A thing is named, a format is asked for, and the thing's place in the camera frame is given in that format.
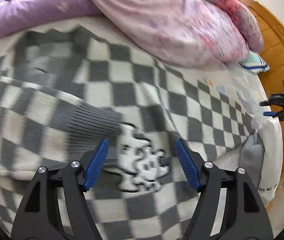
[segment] blue gripper pad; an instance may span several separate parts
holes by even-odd
[[[95,153],[91,163],[86,169],[85,173],[86,178],[85,182],[83,183],[84,189],[89,190],[91,187],[94,186],[94,184],[98,180],[108,150],[109,150],[109,142],[106,139],[104,139],[100,147],[98,148],[97,152]]]
[[[189,183],[190,187],[198,190],[201,186],[198,179],[198,169],[196,168],[187,150],[183,146],[181,140],[176,141],[175,151],[177,157],[179,158],[183,172],[186,176],[187,182]]]
[[[264,116],[271,116],[271,117],[276,117],[277,116],[277,112],[263,112]]]

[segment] white bed sheet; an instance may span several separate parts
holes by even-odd
[[[0,39],[0,56],[5,55],[6,52],[21,38],[21,36],[30,30],[37,32],[47,32],[50,29],[56,29],[61,32],[69,32],[79,25],[94,32],[101,38],[108,39],[114,43],[130,45],[138,48],[138,46],[131,41],[119,28],[117,28],[106,17],[83,17],[68,19],[53,23],[40,25],[35,28],[23,30],[14,35]],[[214,64],[206,66],[202,69],[182,69],[183,72],[189,75],[196,75],[197,79],[202,80],[209,85],[214,86],[220,92],[226,92],[227,95],[232,95],[234,98],[239,98],[244,103],[246,111],[254,116],[253,127],[258,128],[264,121],[263,111],[269,111],[269,107],[260,107],[258,103],[266,100],[266,94],[261,85],[258,76],[245,72],[238,63],[232,64]],[[282,140],[281,133],[270,135],[272,140]],[[240,148],[234,149],[221,158],[215,161],[215,164],[220,168],[235,170],[238,168]],[[226,191],[222,190],[220,194],[220,203],[218,213],[221,215],[216,216],[216,221],[211,235],[219,232],[224,211]]]

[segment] wooden headboard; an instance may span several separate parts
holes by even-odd
[[[266,95],[281,93],[283,92],[282,80],[284,80],[284,26],[259,2],[254,0],[239,1],[248,7],[255,16],[264,38],[264,48],[260,55],[269,65],[270,70],[266,73],[260,73],[259,78]],[[280,110],[277,106],[272,106],[271,109],[273,111]],[[281,126],[284,154],[284,124],[281,123]]]

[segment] metal screw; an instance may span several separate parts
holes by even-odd
[[[78,162],[78,161],[73,161],[72,163],[71,163],[71,167],[72,168],[77,168],[77,167],[79,167],[80,166],[80,163]]]
[[[206,162],[204,163],[204,166],[207,167],[208,169],[213,168],[213,163]]]
[[[45,171],[46,171],[46,167],[40,167],[40,168],[38,169],[38,172],[39,172],[39,173],[45,173]]]
[[[245,174],[245,170],[243,169],[243,168],[238,168],[238,173],[240,173],[240,174]]]

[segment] purple blanket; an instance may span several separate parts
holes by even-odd
[[[0,0],[0,38],[51,21],[100,14],[92,0]]]

